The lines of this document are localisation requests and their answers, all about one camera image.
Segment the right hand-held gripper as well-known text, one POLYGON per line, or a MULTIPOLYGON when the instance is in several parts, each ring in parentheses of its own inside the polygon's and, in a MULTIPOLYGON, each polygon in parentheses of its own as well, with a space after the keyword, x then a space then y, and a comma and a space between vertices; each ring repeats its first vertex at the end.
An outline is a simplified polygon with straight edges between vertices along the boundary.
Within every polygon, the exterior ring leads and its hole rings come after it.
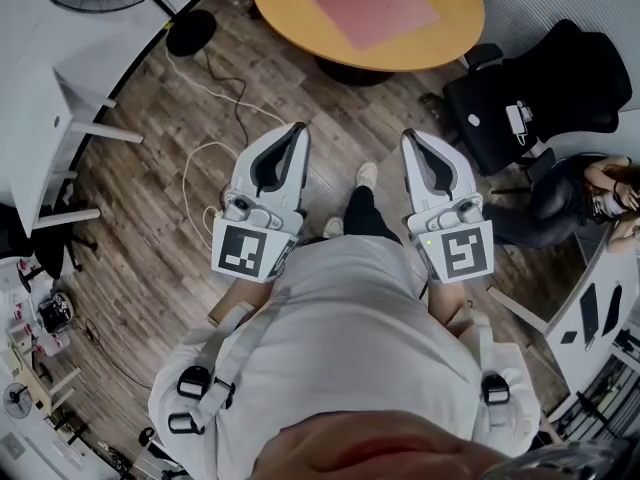
POLYGON ((491 274, 492 222, 482 215, 483 198, 475 192, 467 158, 439 137, 413 128, 403 132, 401 148, 406 188, 417 213, 407 220, 409 237, 431 277, 452 283, 491 274))

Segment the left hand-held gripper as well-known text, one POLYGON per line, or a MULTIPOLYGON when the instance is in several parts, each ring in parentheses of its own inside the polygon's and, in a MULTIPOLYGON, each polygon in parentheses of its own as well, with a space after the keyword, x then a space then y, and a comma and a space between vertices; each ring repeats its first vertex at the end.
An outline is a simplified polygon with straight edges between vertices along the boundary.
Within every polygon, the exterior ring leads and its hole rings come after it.
POLYGON ((266 132, 235 163, 225 210, 214 220, 211 268, 236 278, 270 282, 281 275, 305 220, 310 133, 304 123, 266 132))

